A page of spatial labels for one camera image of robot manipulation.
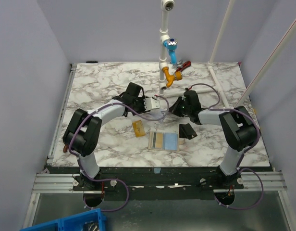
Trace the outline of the orange pipe valve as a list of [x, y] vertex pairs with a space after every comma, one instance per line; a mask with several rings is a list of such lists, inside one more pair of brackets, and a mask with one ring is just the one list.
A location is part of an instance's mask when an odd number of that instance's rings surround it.
[[180, 81], [183, 79], [183, 76], [182, 76], [182, 72], [181, 71], [177, 71], [175, 72], [174, 74], [170, 74], [169, 73], [169, 68], [168, 67], [164, 67], [162, 69], [162, 72], [163, 74], [165, 75], [165, 78], [167, 80], [167, 83], [166, 83], [166, 87], [169, 88], [174, 81]]

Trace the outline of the silver VIP card top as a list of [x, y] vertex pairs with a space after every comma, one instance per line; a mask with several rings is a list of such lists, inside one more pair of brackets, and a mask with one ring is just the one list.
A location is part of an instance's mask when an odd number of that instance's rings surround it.
[[159, 121], [159, 120], [163, 120], [169, 114], [170, 112], [166, 110], [158, 109], [158, 110], [152, 110], [150, 112], [144, 113], [144, 117], [148, 119], [152, 119], [154, 121]]

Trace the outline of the gold card with magnetic stripe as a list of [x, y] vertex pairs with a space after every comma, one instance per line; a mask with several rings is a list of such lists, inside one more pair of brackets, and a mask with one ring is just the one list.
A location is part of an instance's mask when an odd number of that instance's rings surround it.
[[163, 133], [152, 133], [151, 147], [154, 149], [161, 149], [163, 147]]

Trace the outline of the blue plastic bin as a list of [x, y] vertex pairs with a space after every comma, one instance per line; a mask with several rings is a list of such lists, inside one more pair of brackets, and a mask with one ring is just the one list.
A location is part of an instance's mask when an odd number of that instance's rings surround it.
[[55, 219], [22, 231], [105, 231], [106, 217], [101, 210], [94, 209], [68, 217]]

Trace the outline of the beige leather card holder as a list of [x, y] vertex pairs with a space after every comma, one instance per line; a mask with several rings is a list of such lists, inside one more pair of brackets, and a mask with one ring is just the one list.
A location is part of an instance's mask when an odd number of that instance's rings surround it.
[[155, 151], [178, 152], [180, 146], [185, 143], [185, 139], [180, 139], [176, 132], [163, 132], [163, 147], [161, 149], [154, 149], [151, 147], [152, 133], [149, 133], [148, 149]]

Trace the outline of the aluminium rail frame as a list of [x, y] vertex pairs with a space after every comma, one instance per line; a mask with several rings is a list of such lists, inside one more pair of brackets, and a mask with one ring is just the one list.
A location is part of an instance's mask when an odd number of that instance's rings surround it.
[[[237, 63], [212, 65], [229, 106], [235, 105], [245, 84]], [[76, 158], [63, 152], [62, 137], [77, 108], [90, 110], [107, 103], [134, 82], [146, 96], [159, 92], [157, 63], [77, 64], [72, 71], [66, 102], [62, 108], [58, 133], [52, 144], [52, 163], [48, 174], [38, 174], [33, 193], [39, 194], [39, 208], [49, 204], [49, 219], [60, 210], [65, 215], [100, 208], [108, 218], [108, 228], [123, 231], [209, 230], [209, 231], [296, 231], [288, 209], [287, 186], [282, 175], [270, 190], [234, 189], [202, 190], [199, 187], [130, 188], [122, 180], [91, 182], [81, 176]], [[183, 79], [164, 92], [161, 110], [173, 104], [188, 86], [198, 92], [203, 107], [217, 103], [212, 91], [217, 88], [207, 63], [192, 63], [183, 72]], [[137, 116], [118, 117], [101, 128], [94, 157], [101, 167], [215, 167], [224, 159], [228, 147], [222, 128], [215, 125], [193, 125], [197, 137], [186, 140], [178, 152], [148, 149], [149, 133], [176, 132], [188, 117], [167, 115], [159, 121], [143, 121], [146, 135], [136, 138], [132, 122]], [[247, 170], [268, 167], [263, 141], [245, 155], [242, 165]], [[62, 194], [60, 199], [46, 201], [46, 195]]]

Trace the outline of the blue pipe valve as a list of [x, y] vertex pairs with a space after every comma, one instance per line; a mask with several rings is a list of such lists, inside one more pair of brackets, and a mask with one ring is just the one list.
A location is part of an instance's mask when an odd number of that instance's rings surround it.
[[178, 41], [175, 38], [169, 38], [163, 42], [163, 46], [167, 49], [171, 64], [177, 65], [175, 50], [177, 49]]

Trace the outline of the black card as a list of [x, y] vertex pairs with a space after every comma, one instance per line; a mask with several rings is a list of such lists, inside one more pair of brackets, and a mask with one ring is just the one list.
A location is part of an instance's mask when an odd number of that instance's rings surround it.
[[197, 137], [197, 133], [194, 131], [194, 129], [192, 128], [192, 126], [189, 123], [179, 125], [179, 138], [180, 139], [191, 140], [195, 137]]

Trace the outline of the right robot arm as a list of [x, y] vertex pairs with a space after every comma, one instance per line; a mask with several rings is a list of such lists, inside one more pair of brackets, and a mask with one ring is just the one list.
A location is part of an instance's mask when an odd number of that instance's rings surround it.
[[231, 185], [232, 175], [237, 173], [245, 153], [256, 146], [260, 139], [260, 129], [246, 108], [203, 108], [196, 92], [187, 90], [169, 108], [169, 112], [178, 117], [186, 116], [197, 125], [222, 127], [228, 148], [218, 167], [221, 173], [216, 175], [215, 182], [222, 189]]

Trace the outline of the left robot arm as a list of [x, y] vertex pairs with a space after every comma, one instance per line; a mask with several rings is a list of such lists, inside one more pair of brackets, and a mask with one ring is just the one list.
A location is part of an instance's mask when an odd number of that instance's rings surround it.
[[105, 105], [91, 112], [83, 109], [74, 112], [62, 140], [69, 153], [76, 156], [81, 173], [86, 176], [84, 184], [90, 190], [96, 190], [101, 183], [97, 175], [99, 166], [94, 157], [101, 127], [117, 117], [127, 117], [129, 112], [144, 113], [147, 97], [140, 96], [140, 93], [144, 93], [143, 87], [131, 82], [123, 93]]

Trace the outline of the brown faucet tap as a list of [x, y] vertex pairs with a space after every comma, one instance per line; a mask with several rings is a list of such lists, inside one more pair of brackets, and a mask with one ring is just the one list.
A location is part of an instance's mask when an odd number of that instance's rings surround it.
[[64, 153], [68, 152], [68, 145], [64, 145], [64, 147], [63, 147], [63, 152], [64, 152]]

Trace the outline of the gold card middle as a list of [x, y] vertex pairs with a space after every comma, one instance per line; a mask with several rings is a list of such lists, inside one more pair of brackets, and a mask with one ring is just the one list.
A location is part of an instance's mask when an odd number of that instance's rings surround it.
[[143, 137], [146, 135], [143, 122], [141, 120], [132, 122], [132, 126], [136, 137]]

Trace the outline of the red black pliers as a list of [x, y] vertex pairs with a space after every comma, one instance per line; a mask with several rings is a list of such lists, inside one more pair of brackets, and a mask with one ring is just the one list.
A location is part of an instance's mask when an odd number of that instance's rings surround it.
[[173, 65], [172, 66], [172, 69], [175, 71], [175, 72], [182, 72], [184, 71], [185, 69], [189, 68], [191, 66], [191, 61], [186, 61], [184, 63], [180, 63], [178, 65]]

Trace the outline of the white PVC pipe frame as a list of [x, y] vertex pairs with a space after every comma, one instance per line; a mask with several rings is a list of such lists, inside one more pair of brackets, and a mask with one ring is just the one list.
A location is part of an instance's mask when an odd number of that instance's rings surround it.
[[[222, 24], [220, 26], [220, 29], [219, 29], [219, 32], [217, 35], [217, 39], [215, 41], [210, 59], [208, 61], [208, 71], [210, 72], [217, 89], [220, 90], [222, 102], [223, 102], [224, 106], [226, 106], [226, 107], [229, 106], [229, 103], [228, 103], [228, 100], [225, 96], [223, 87], [213, 70], [212, 64], [214, 63], [215, 56], [218, 51], [221, 39], [222, 39], [223, 34], [225, 32], [226, 26], [228, 24], [228, 20], [230, 19], [230, 16], [232, 14], [234, 4], [235, 4], [234, 0], [230, 0], [228, 3], [228, 6], [226, 8], [226, 12], [225, 12], [223, 20], [222, 20]], [[169, 12], [172, 11], [174, 7], [175, 7], [175, 1], [173, 1], [173, 0], [162, 0], [161, 1], [160, 8], [162, 10], [162, 13], [161, 13], [161, 27], [160, 27], [160, 56], [159, 56], [159, 74], [160, 74], [160, 76], [159, 76], [159, 93], [161, 95], [164, 93], [164, 91], [166, 89], [168, 89], [166, 87], [167, 80], [165, 78], [165, 75], [162, 72], [162, 69], [164, 67], [169, 67], [168, 63], [167, 63], [167, 56], [169, 56], [169, 54], [168, 54], [167, 49], [163, 46], [163, 42], [165, 40], [171, 38], [169, 36], [169, 30], [168, 30]], [[275, 46], [274, 50], [269, 55], [269, 57], [267, 58], [267, 60], [265, 61], [265, 63], [261, 67], [261, 69], [255, 75], [255, 77], [253, 78], [253, 80], [251, 81], [249, 86], [246, 88], [245, 92], [242, 94], [239, 101], [236, 103], [236, 106], [241, 105], [246, 100], [246, 98], [254, 90], [254, 88], [259, 83], [259, 81], [264, 77], [265, 73], [268, 71], [270, 66], [275, 62], [276, 58], [278, 58], [278, 56], [283, 51], [283, 49], [285, 48], [287, 43], [289, 43], [291, 41], [291, 39], [293, 38], [295, 33], [296, 33], [296, 19], [289, 26], [286, 33], [283, 35], [283, 37], [281, 38], [279, 43]]]

